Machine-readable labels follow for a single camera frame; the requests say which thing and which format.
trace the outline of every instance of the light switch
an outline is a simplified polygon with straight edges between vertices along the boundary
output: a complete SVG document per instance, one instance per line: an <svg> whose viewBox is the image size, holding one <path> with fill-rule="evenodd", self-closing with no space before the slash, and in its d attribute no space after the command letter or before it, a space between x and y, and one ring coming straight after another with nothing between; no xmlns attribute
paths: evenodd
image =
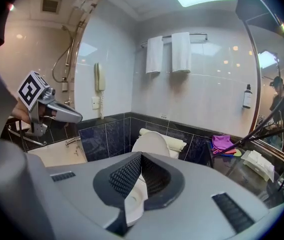
<svg viewBox="0 0 284 240"><path fill-rule="evenodd" d="M94 110L98 110L100 108L100 98L92 97L92 107Z"/></svg>

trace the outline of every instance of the towel rack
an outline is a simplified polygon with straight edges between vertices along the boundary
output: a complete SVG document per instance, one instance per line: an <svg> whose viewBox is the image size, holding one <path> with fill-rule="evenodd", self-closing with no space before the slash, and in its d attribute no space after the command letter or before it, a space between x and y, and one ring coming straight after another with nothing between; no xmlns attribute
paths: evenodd
<svg viewBox="0 0 284 240"><path fill-rule="evenodd" d="M190 35L204 35L205 36L205 40L207 40L207 33L204 33L204 32L196 32L196 33L190 33ZM166 36L163 36L162 39L165 39L165 38L171 38L172 35L166 35ZM141 48L144 48L144 45L147 44L147 41L146 42L143 42L141 43Z"/></svg>

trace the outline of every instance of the robotic arm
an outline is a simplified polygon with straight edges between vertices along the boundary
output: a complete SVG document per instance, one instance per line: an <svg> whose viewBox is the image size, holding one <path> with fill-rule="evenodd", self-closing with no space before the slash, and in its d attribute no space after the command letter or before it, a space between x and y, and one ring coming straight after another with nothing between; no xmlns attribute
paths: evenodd
<svg viewBox="0 0 284 240"><path fill-rule="evenodd" d="M27 107L31 120L31 128L26 135L44 135L48 128L47 119L62 123L79 123L83 119L76 110L56 101L55 92L37 72L31 71L26 76L18 90L19 98ZM40 106L45 106L44 114L40 114Z"/></svg>

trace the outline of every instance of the bottle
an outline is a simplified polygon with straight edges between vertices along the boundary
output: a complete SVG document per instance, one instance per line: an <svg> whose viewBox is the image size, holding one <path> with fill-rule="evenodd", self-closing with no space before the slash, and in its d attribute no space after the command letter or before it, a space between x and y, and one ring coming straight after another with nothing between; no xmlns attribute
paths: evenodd
<svg viewBox="0 0 284 240"><path fill-rule="evenodd" d="M62 92L66 93L68 91L68 82L66 80L66 77L62 78Z"/></svg>
<svg viewBox="0 0 284 240"><path fill-rule="evenodd" d="M251 85L247 85L246 91L244 92L244 100L243 100L243 108L250 109L251 108Z"/></svg>

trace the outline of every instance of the ceiling vent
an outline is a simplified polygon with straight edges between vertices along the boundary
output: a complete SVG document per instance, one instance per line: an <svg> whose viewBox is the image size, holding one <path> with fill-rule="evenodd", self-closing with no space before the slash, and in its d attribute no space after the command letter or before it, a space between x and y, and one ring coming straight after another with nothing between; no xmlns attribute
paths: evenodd
<svg viewBox="0 0 284 240"><path fill-rule="evenodd" d="M42 12L58 14L62 0L42 0Z"/></svg>

